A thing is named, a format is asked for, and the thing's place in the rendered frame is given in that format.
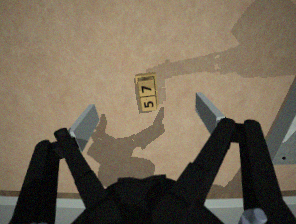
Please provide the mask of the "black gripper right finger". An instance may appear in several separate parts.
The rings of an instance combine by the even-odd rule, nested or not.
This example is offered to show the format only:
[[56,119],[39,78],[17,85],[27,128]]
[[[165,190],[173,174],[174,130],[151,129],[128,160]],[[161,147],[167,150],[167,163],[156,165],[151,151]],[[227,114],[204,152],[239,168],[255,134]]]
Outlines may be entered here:
[[153,210],[153,224],[184,224],[198,199],[203,205],[231,142],[239,143],[243,207],[238,224],[296,224],[283,200],[261,125],[247,119],[235,123],[202,93],[195,111],[211,134]]

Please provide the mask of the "tan cube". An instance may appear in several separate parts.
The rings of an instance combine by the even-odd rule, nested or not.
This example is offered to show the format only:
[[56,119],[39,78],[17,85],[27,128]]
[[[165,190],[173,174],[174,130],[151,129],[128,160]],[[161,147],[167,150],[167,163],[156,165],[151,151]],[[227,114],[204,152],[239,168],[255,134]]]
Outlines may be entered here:
[[143,112],[157,110],[155,95],[140,97],[140,100]]
[[138,79],[138,89],[140,97],[155,95],[153,77],[144,77]]

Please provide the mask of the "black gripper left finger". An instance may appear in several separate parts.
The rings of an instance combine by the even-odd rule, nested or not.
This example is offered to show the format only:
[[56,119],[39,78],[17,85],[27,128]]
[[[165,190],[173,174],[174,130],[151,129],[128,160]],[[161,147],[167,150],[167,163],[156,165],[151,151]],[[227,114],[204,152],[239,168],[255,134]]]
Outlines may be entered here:
[[55,224],[59,162],[63,158],[92,224],[125,224],[120,210],[81,154],[99,121],[95,104],[89,104],[68,130],[54,132],[56,142],[43,140],[36,144],[8,224]]

